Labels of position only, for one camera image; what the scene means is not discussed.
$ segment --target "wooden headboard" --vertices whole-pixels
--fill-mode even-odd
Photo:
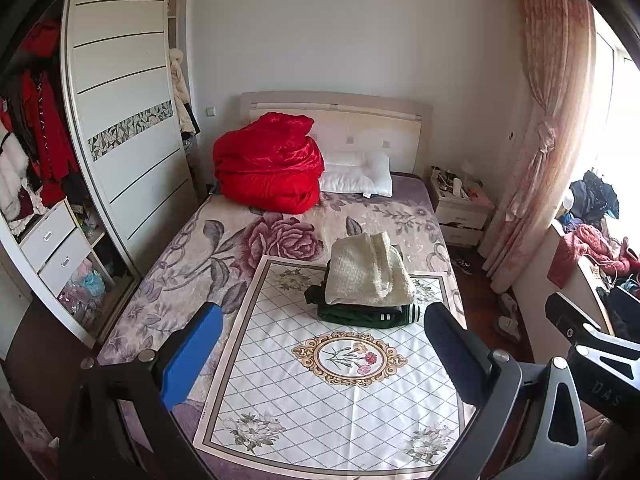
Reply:
[[[420,177],[429,165],[427,104],[339,92],[269,91],[242,94],[240,109],[243,124],[267,112],[311,117],[309,136],[322,152],[385,152],[391,171]]]

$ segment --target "white nightstand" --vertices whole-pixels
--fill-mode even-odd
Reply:
[[[426,185],[444,241],[457,246],[477,245],[482,237],[486,219],[494,210],[494,204],[482,188],[473,188],[477,196],[466,200],[448,191],[442,191],[436,179],[429,179]]]

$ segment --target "pillow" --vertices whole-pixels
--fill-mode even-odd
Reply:
[[[325,152],[320,191],[391,196],[389,157],[382,152]]]

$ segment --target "white wardrobe door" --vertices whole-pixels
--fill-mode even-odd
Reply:
[[[167,69],[165,0],[70,0],[66,60],[91,180],[144,273],[196,208]]]

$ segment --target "pink curtain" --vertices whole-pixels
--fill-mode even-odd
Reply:
[[[520,0],[520,12],[523,70],[544,115],[535,131],[527,132],[530,138],[478,248],[498,293],[535,253],[569,184],[595,62],[593,8],[587,0]]]

